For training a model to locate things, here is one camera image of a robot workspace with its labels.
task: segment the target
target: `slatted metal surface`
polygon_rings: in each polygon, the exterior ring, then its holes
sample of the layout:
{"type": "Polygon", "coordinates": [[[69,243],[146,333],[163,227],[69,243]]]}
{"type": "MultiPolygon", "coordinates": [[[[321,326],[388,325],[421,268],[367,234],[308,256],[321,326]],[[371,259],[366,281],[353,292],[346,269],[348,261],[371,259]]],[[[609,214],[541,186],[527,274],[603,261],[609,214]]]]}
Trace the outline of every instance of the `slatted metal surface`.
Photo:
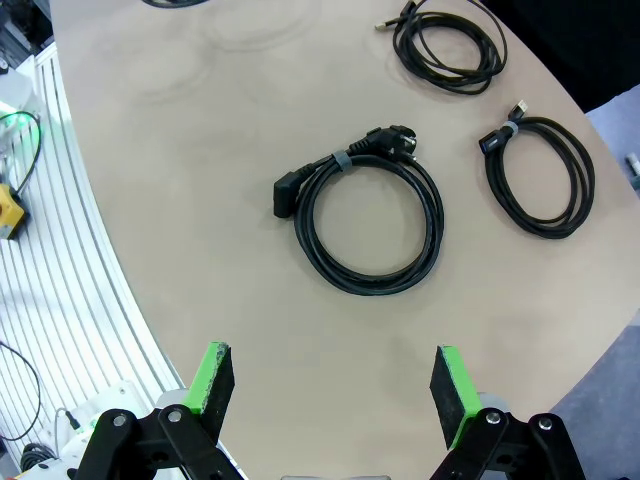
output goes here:
{"type": "MultiPolygon", "coordinates": [[[[38,370],[42,412],[23,440],[7,444],[18,461],[25,443],[53,419],[115,383],[132,381],[152,406],[182,383],[157,346],[100,219],[71,124],[55,44],[21,73],[42,102],[43,148],[22,196],[31,213],[15,241],[0,242],[0,338],[38,370]]],[[[37,137],[14,137],[6,166],[17,185],[37,137]]],[[[35,380],[0,349],[0,432],[18,436],[36,412],[35,380]]]]}

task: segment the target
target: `gray cable tie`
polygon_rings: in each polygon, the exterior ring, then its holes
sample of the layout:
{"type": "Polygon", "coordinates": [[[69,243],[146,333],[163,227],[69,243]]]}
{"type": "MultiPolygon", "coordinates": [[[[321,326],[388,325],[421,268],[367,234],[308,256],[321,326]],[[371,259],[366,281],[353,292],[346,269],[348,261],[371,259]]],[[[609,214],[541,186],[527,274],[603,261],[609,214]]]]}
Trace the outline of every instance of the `gray cable tie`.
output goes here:
{"type": "Polygon", "coordinates": [[[513,131],[513,136],[515,137],[518,134],[518,124],[512,122],[511,120],[507,120],[502,124],[503,127],[509,127],[513,131]]]}
{"type": "Polygon", "coordinates": [[[336,153],[334,153],[333,158],[336,159],[336,163],[340,167],[340,170],[342,170],[343,172],[353,167],[353,162],[351,161],[351,157],[344,150],[339,150],[336,153]]]}

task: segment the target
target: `screw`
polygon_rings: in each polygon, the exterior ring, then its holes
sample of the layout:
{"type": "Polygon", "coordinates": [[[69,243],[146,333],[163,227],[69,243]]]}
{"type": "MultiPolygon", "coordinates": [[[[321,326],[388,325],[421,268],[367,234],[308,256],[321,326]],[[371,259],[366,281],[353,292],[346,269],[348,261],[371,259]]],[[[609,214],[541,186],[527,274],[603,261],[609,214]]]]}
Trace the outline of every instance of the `screw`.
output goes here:
{"type": "Polygon", "coordinates": [[[500,423],[500,414],[496,413],[496,412],[489,412],[487,413],[487,423],[490,423],[491,425],[497,425],[498,423],[500,423]]]}
{"type": "Polygon", "coordinates": [[[538,426],[542,430],[551,430],[551,426],[552,425],[553,425],[553,423],[551,422],[550,418],[542,417],[540,420],[538,420],[538,426]]]}
{"type": "Polygon", "coordinates": [[[416,146],[416,139],[412,137],[407,137],[406,135],[400,135],[400,138],[407,145],[411,145],[412,147],[416,146]]]}
{"type": "Polygon", "coordinates": [[[170,412],[169,415],[167,415],[167,418],[171,423],[176,423],[179,422],[182,418],[182,413],[180,413],[180,410],[174,410],[173,412],[170,412]]]}
{"type": "Polygon", "coordinates": [[[121,427],[122,425],[124,425],[125,423],[127,423],[127,417],[125,417],[124,415],[118,415],[116,418],[113,419],[113,424],[116,427],[121,427]]]}

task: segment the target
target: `black cloth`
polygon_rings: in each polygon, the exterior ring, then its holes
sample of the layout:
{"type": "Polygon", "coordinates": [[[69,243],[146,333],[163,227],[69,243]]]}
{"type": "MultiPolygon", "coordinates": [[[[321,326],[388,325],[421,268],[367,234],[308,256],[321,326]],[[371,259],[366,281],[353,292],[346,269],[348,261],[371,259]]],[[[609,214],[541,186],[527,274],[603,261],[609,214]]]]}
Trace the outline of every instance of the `black cloth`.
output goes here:
{"type": "Polygon", "coordinates": [[[484,0],[583,111],[640,84],[639,0],[484,0]]]}

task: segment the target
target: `beige table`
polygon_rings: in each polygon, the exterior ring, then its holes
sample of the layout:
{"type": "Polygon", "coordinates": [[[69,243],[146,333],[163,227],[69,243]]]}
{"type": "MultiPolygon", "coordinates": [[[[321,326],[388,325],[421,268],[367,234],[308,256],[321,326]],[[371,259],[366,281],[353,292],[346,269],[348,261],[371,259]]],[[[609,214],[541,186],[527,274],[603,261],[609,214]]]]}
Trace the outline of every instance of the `beige table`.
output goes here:
{"type": "MultiPolygon", "coordinates": [[[[470,5],[447,3],[494,31],[470,5]]],[[[638,200],[578,107],[510,32],[506,70],[485,94],[414,81],[391,33],[373,30],[403,4],[53,2],[66,93],[115,250],[183,378],[207,342],[232,345],[237,388],[222,438],[251,478],[429,475],[445,453],[428,391],[437,344],[458,345],[478,388],[526,419],[575,385],[638,306],[638,200]],[[595,204],[565,241],[520,231],[486,183],[477,140],[521,98],[593,156],[595,204]],[[347,295],[311,267],[292,223],[272,216],[272,185],[396,123],[417,131],[442,194],[441,256],[403,294],[347,295]]],[[[477,61],[461,35],[430,38],[452,63],[477,61]]],[[[564,207],[566,171],[539,139],[515,139],[507,163],[531,213],[564,207]]],[[[424,224],[401,180],[358,170],[328,190],[317,220],[339,258],[380,272],[416,253],[424,224]]]]}

